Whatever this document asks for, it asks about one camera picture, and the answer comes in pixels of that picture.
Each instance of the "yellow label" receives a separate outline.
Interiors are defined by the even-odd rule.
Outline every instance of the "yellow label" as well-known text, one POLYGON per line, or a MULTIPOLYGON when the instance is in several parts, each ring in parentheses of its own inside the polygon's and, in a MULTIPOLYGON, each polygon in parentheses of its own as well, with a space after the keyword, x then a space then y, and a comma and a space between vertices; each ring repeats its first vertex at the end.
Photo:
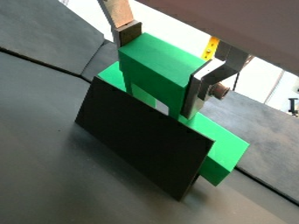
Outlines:
POLYGON ((220 40, 215 37, 210 37, 210 43, 206 46, 204 52, 202 54, 203 60, 210 60, 216 52, 220 40))

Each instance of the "dark mat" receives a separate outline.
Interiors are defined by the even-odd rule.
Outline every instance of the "dark mat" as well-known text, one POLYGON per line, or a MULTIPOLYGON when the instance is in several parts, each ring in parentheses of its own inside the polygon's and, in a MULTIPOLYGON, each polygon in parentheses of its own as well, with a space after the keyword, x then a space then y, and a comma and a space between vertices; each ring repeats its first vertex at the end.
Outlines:
POLYGON ((93 77, 104 71, 117 61, 117 46, 105 40, 104 45, 89 61, 81 76, 87 81, 92 81, 93 77))
POLYGON ((299 119, 235 92, 200 112, 250 143, 238 168, 299 204, 299 119))
POLYGON ((56 0, 1 0, 0 49, 81 74, 104 35, 56 0))
POLYGON ((75 124, 88 88, 0 53, 0 223, 296 223, 298 207, 236 171, 168 197, 75 124))

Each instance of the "green block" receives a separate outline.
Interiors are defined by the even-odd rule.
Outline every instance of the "green block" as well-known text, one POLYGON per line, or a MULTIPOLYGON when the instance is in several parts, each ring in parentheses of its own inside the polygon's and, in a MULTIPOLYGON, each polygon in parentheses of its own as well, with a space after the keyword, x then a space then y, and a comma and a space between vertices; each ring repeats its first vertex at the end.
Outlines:
MULTIPOLYGON (((112 86, 127 92, 124 75, 119 70, 119 62, 112 64, 97 76, 112 86)), ((155 108, 155 98, 136 85, 132 85, 132 91, 135 93, 135 98, 155 108)))
POLYGON ((119 62, 112 64, 100 74, 97 77, 109 83, 113 87, 119 88, 124 92, 127 91, 125 82, 124 82, 124 75, 119 70, 119 62))
MULTIPOLYGON (((124 77, 119 71, 117 63, 103 71, 99 77, 112 86, 127 91, 124 77)), ((180 115, 179 121, 215 141, 200 167, 199 174, 216 186, 234 170, 248 148, 248 143, 200 113, 191 120, 187 120, 180 115)))
POLYGON ((119 59, 127 92, 135 95, 133 83, 179 119, 191 74, 204 60, 147 33, 119 49, 119 59))

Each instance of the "black panel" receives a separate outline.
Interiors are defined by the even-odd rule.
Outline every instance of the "black panel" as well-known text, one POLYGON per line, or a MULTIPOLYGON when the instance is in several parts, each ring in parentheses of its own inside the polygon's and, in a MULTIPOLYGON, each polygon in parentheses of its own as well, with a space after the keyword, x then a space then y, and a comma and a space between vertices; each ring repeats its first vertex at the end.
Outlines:
POLYGON ((76 122, 178 199, 212 141, 95 77, 76 122))

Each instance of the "metal bracket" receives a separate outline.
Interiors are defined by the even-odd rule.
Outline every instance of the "metal bracket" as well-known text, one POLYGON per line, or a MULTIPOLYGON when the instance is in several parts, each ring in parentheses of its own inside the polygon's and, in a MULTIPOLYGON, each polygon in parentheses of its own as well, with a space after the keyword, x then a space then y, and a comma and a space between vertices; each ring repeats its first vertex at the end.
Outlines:
POLYGON ((248 60, 248 54, 236 47, 219 42, 215 59, 191 75, 190 85, 182 107, 182 115, 191 119, 202 109, 204 102, 215 96, 222 100, 230 89, 220 84, 236 74, 248 60))

